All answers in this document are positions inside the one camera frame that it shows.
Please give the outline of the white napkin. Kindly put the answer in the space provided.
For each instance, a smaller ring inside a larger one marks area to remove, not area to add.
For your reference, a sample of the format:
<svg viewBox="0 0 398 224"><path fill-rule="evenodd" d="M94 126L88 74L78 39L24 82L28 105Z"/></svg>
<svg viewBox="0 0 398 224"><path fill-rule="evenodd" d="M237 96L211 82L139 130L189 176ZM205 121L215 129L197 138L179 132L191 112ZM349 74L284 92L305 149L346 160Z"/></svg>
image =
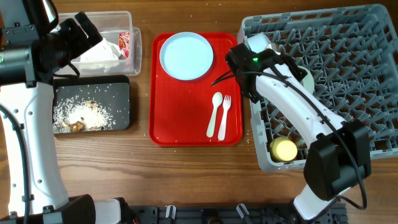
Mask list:
<svg viewBox="0 0 398 224"><path fill-rule="evenodd" d="M121 56L119 46L103 40L80 56L80 62L104 62L118 60Z"/></svg>

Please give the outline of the light blue food bowl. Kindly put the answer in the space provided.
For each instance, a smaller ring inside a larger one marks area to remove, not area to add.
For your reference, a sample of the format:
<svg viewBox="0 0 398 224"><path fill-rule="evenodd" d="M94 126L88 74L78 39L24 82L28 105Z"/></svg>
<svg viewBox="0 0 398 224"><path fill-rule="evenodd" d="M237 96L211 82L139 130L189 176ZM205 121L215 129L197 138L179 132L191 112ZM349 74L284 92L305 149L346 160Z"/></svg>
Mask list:
<svg viewBox="0 0 398 224"><path fill-rule="evenodd" d="M264 50L271 49L276 53L279 53L278 46L275 43L272 43L268 37L263 34L259 33L252 37L248 38L248 45L251 51L255 53L260 53Z"/></svg>

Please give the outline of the red sauce packet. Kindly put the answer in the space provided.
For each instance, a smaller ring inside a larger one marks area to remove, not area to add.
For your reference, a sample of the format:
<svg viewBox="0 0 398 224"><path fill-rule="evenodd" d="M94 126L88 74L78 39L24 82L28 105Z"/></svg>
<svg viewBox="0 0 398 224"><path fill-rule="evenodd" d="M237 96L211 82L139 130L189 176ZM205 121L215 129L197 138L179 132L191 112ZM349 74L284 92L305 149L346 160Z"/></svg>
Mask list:
<svg viewBox="0 0 398 224"><path fill-rule="evenodd" d="M120 33L119 36L118 36L118 41L119 41L119 49L121 51L121 55L124 58L128 58L128 56L129 56L130 33L129 32Z"/></svg>

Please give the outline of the mint green bowl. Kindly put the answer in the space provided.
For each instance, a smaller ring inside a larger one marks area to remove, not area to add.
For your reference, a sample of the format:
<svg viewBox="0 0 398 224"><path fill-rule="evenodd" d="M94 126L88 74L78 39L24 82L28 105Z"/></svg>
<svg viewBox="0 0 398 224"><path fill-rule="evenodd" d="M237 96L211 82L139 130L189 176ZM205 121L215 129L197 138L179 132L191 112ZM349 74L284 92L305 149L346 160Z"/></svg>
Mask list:
<svg viewBox="0 0 398 224"><path fill-rule="evenodd" d="M300 83L302 84L302 86L311 94L314 94L315 91L315 82L313 79L313 76L310 72L309 69L305 68L304 66L299 65L298 68L301 68L303 70L306 71L306 75L304 76L304 78L300 81Z"/></svg>

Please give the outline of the white plastic fork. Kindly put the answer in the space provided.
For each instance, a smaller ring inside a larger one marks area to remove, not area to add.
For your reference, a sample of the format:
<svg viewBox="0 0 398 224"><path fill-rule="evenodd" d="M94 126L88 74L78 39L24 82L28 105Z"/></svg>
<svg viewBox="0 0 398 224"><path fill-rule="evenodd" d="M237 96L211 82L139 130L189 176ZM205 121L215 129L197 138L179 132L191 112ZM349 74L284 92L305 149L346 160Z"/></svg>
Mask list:
<svg viewBox="0 0 398 224"><path fill-rule="evenodd" d="M226 124L227 124L227 117L228 117L228 111L231 107L231 96L226 95L223 100L223 115L221 118L221 124L220 128L218 131L218 140L219 141L224 141L225 136L226 136Z"/></svg>

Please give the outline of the white plastic spoon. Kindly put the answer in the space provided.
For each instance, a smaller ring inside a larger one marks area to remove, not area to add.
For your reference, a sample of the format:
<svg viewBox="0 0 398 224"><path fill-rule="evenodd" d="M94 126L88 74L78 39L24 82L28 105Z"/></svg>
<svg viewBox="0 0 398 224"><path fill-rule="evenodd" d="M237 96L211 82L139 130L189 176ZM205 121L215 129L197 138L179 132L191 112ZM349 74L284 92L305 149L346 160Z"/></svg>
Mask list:
<svg viewBox="0 0 398 224"><path fill-rule="evenodd" d="M215 131L215 123L216 123L216 115L218 111L218 107L222 104L223 102L223 95L220 92L216 92L213 97L212 97L212 105L213 105L213 110L211 113L211 118L208 124L208 128L206 130L206 136L208 138L211 138L214 135Z"/></svg>

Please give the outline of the yellow plastic cup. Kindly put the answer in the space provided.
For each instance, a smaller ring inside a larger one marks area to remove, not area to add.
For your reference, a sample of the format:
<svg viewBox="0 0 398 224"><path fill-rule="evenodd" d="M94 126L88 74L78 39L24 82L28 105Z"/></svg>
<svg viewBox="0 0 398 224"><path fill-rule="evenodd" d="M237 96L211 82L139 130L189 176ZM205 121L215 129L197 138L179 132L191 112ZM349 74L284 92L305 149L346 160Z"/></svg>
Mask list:
<svg viewBox="0 0 398 224"><path fill-rule="evenodd" d="M271 144L271 156L276 162L289 162L296 158L298 149L293 141L285 137L275 138Z"/></svg>

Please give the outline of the light blue plate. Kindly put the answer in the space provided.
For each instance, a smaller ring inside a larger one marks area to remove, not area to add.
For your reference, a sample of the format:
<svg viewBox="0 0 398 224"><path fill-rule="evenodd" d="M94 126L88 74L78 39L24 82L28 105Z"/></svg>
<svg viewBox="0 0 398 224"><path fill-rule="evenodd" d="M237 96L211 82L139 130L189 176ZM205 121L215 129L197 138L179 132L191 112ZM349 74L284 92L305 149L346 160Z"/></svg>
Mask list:
<svg viewBox="0 0 398 224"><path fill-rule="evenodd" d="M162 44L159 61L172 78L182 81L204 76L213 64L214 53L209 41L194 32L171 35Z"/></svg>

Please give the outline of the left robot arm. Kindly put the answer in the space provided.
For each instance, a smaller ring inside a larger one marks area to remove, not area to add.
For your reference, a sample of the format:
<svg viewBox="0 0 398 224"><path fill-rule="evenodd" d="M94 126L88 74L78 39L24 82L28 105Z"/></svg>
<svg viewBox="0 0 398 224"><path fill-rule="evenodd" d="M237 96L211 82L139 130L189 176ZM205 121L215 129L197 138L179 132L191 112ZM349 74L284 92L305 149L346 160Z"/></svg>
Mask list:
<svg viewBox="0 0 398 224"><path fill-rule="evenodd" d="M102 41L84 12L60 21L52 1L2 1L1 120L11 191L2 223L134 223L121 198L70 197L52 124L57 71Z"/></svg>

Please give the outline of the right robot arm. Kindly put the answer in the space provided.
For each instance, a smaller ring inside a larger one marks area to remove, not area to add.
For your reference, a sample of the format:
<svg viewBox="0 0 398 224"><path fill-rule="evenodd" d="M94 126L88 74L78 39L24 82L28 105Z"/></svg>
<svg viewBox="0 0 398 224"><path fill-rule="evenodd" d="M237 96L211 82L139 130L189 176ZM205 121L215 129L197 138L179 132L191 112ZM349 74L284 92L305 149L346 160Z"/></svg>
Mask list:
<svg viewBox="0 0 398 224"><path fill-rule="evenodd" d="M346 121L320 103L302 85L307 72L287 54L265 49L255 53L245 44L225 57L244 96L253 103L265 98L290 121L308 146L303 174L306 186L292 201L292 223L312 223L359 186L363 203L346 202L364 210L363 180L371 174L369 137L360 120Z"/></svg>

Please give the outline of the grey dishwasher rack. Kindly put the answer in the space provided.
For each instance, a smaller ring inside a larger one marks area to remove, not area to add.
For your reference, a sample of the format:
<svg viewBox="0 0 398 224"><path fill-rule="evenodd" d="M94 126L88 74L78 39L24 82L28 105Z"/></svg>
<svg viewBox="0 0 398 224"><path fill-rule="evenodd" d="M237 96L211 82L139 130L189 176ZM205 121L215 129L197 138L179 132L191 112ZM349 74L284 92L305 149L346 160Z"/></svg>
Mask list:
<svg viewBox="0 0 398 224"><path fill-rule="evenodd" d="M238 42L260 33L310 70L319 101L367 126L372 159L397 155L397 33L385 6L249 16Z"/></svg>

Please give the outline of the clear plastic bin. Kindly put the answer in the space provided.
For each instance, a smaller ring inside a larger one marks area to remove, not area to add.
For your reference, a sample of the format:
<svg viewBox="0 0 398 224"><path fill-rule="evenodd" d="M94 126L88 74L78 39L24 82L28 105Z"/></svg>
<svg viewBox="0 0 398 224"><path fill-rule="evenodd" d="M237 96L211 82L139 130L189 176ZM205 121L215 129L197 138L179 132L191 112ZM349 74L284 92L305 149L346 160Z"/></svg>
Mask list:
<svg viewBox="0 0 398 224"><path fill-rule="evenodd" d="M141 71L142 40L139 28L132 25L128 11L87 12L86 15L96 26L102 38L119 46L120 33L130 33L129 56L104 62L80 62L80 56L72 64L83 77L94 75L138 75Z"/></svg>

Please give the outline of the black plastic tray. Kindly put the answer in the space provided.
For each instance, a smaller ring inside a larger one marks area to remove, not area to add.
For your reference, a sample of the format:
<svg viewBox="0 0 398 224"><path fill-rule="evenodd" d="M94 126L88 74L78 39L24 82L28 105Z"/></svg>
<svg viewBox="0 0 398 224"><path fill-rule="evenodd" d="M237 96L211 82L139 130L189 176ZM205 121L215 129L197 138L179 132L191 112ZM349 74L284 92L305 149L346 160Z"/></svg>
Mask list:
<svg viewBox="0 0 398 224"><path fill-rule="evenodd" d="M54 83L55 134L119 131L130 127L131 86L125 75L60 78Z"/></svg>

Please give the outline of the food scraps and rice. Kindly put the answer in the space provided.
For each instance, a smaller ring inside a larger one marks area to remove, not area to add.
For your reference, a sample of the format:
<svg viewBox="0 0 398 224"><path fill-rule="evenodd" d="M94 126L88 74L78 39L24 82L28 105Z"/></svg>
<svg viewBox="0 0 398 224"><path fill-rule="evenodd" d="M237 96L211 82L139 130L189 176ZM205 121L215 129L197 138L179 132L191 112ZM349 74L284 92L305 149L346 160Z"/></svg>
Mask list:
<svg viewBox="0 0 398 224"><path fill-rule="evenodd" d="M53 107L55 134L112 130L115 124L111 110L93 100L67 98Z"/></svg>

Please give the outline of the red serving tray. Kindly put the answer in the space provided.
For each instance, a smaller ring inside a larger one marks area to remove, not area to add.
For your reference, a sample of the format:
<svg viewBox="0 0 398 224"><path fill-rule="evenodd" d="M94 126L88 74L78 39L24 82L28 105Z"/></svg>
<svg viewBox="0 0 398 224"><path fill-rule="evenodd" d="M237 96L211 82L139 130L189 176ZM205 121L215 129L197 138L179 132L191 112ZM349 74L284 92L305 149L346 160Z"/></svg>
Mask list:
<svg viewBox="0 0 398 224"><path fill-rule="evenodd" d="M225 56L237 44L234 36L225 32L204 32L202 36L212 46L215 59L210 71L193 81L180 81L169 76L161 67L159 55L170 33L158 35L152 44L150 85L149 136L160 146L232 146L243 134L241 90L230 78L212 86L229 67ZM227 115L226 137L206 136L216 92L231 96Z"/></svg>

